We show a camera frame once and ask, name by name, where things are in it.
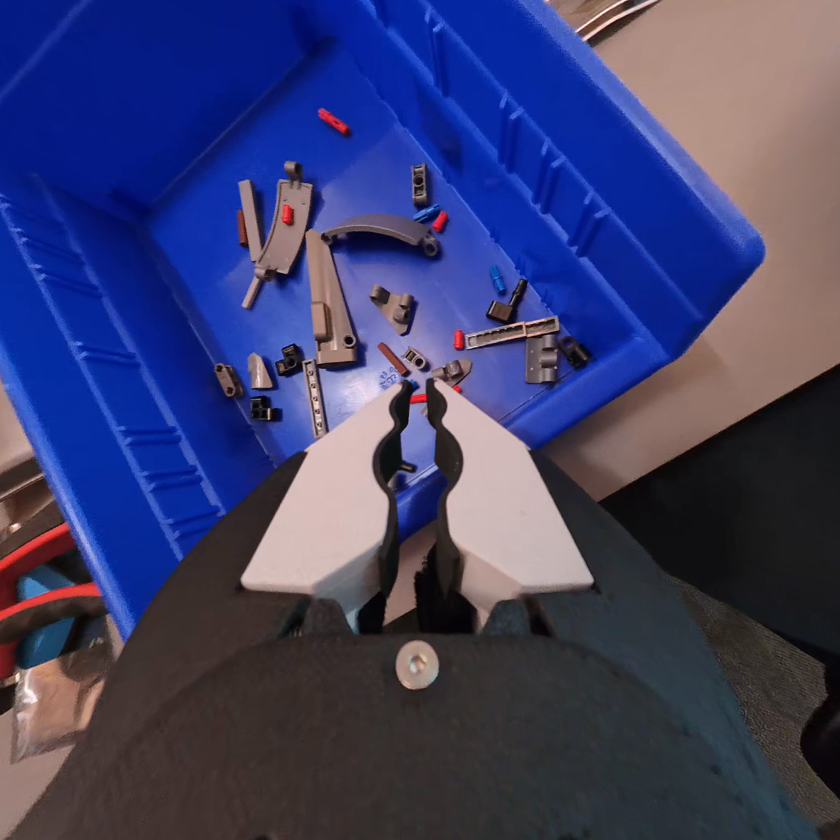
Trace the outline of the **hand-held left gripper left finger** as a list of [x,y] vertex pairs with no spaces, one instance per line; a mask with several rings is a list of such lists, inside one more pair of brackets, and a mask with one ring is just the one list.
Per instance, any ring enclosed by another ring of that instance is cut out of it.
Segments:
[[304,452],[240,583],[332,600],[362,634],[384,626],[399,538],[389,483],[403,467],[411,386],[391,386]]

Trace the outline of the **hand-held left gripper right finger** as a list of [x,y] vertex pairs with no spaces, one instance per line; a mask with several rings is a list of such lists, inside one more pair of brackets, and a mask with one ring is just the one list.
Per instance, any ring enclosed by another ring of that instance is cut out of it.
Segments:
[[425,564],[425,631],[470,634],[501,602],[586,592],[595,577],[531,449],[454,387],[427,381],[445,479]]

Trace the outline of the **assorted lego pieces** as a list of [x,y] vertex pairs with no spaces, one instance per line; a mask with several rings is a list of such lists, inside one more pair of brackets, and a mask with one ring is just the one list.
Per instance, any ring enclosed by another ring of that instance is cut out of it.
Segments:
[[[278,108],[250,114],[226,134],[207,160],[198,199],[212,228],[215,262],[201,270],[198,296],[215,316],[221,361],[266,368],[273,385],[246,388],[243,410],[260,446],[275,461],[314,437],[310,386],[303,360],[318,369],[321,430],[332,429],[407,378],[420,386],[432,369],[455,361],[467,375],[466,395],[491,417],[541,445],[585,415],[580,376],[560,353],[555,383],[526,383],[525,339],[485,349],[455,348],[455,332],[499,328],[484,317],[489,268],[511,270],[476,216],[449,189],[444,210],[454,219],[439,234],[406,217],[401,188],[419,146],[374,111],[359,139],[342,140],[317,119]],[[237,305],[250,263],[234,264],[222,241],[222,199],[234,176],[254,184],[255,207],[270,216],[279,194],[278,235],[291,234],[305,211],[293,205],[313,183],[307,232],[290,274],[256,281],[251,308]]]

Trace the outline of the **blue plastic storage bin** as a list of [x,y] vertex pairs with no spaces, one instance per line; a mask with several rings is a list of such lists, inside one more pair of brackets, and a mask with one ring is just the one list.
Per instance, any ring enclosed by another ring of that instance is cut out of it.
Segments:
[[[455,348],[525,339],[529,384],[557,382],[562,353],[582,418],[683,354],[764,258],[545,2],[2,2],[2,382],[123,637],[303,449],[260,446],[242,402],[272,376],[220,360],[198,296],[215,258],[196,184],[262,109],[342,140],[374,111],[403,129],[421,158],[397,221],[442,234],[449,188],[513,264],[489,268],[500,327]],[[290,274],[313,188],[277,234],[282,195],[261,217],[253,185],[222,199],[246,309]]]

